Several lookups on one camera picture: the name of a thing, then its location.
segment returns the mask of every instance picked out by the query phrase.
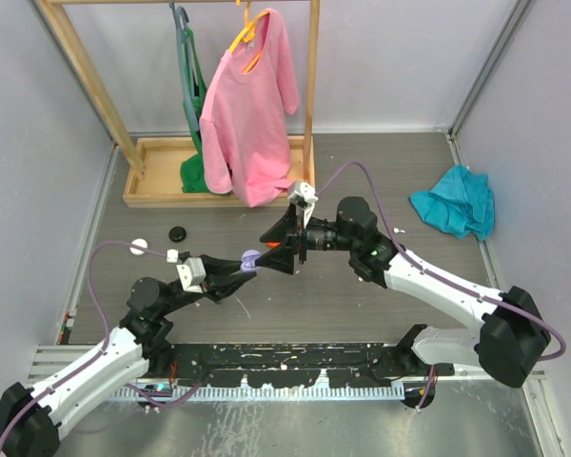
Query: wooden rack base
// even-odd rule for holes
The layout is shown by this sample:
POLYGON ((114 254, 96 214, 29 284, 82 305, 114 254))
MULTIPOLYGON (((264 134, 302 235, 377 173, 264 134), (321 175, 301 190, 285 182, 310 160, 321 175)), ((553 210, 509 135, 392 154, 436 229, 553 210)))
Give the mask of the wooden rack base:
MULTIPOLYGON (((303 136, 289 136, 292 166, 288 179, 305 180, 303 166, 303 136)), ((236 196, 221 197, 209 193, 182 193, 180 166, 197 153, 189 137, 140 138, 137 151, 144 161, 146 175, 140 180, 134 169, 129 170, 123 199, 131 208, 198 208, 198 207, 244 207, 236 196)), ((311 138, 309 170, 306 181, 315 186, 315 156, 311 138)), ((269 203, 270 207, 286 207, 287 195, 283 192, 269 203)))

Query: crumpled towel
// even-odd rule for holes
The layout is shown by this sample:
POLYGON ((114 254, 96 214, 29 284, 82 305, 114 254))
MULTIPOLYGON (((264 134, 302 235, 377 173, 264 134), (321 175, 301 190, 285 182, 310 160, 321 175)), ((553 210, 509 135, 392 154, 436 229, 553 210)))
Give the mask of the crumpled towel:
POLYGON ((434 229, 459 239, 473 231, 483 241, 495 225, 493 192, 487 183, 487 175, 473 174, 457 165, 432 190, 410 195, 410 203, 434 229))

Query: floor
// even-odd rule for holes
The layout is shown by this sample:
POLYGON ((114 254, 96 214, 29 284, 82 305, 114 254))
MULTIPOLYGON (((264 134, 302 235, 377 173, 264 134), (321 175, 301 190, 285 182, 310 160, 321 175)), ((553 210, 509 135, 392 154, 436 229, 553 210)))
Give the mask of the floor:
MULTIPOLYGON (((465 279, 487 284, 476 240, 458 240, 423 224, 408 196, 430 189, 453 166, 443 134, 325 134, 315 136, 318 187, 348 160, 370 167, 392 224, 405 230, 400 241, 425 260, 465 279)), ((128 164, 115 172, 97 241, 145 238, 156 249, 179 248, 193 254, 238 259, 250 248, 262 249, 259 236, 285 209, 129 209, 122 200, 128 164), (181 245, 167 238, 181 225, 188 238, 181 245)), ((328 190, 315 215, 334 219, 339 200, 361 195, 371 201, 364 176, 351 169, 328 190)), ((144 276, 166 281, 175 267, 148 256, 134 257, 125 248, 101 253, 93 278, 111 325, 127 312, 131 285, 144 276)), ((189 343, 396 342, 413 324, 452 328, 458 323, 425 303, 378 286, 360 283, 347 254, 310 252, 295 276, 261 271, 237 297, 220 305, 204 301, 168 316, 175 324, 168 339, 189 343)), ((69 341, 96 343, 102 326, 89 295, 83 292, 69 341)))
POLYGON ((448 381, 418 414, 400 402, 188 403, 159 415, 105 402, 58 457, 536 457, 541 451, 521 390, 448 381))

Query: pink sweatshirt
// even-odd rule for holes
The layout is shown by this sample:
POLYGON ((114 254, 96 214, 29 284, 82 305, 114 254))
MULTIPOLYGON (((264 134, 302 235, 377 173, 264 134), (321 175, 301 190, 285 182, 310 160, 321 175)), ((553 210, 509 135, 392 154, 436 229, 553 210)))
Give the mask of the pink sweatshirt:
POLYGON ((284 20, 266 11, 253 46, 242 42, 222 57, 200 123, 207 187, 232 190, 249 207, 270 202, 291 184, 284 110, 293 114, 300 103, 284 20), (244 73, 260 50, 256 66, 244 73))

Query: black bottle cap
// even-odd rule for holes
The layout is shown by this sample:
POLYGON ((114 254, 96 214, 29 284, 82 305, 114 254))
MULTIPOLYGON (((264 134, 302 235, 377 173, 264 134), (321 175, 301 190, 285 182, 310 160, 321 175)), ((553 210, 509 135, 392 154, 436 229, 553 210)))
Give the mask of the black bottle cap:
POLYGON ((182 243, 187 237, 184 227, 176 226, 169 231, 169 239, 174 243, 182 243))

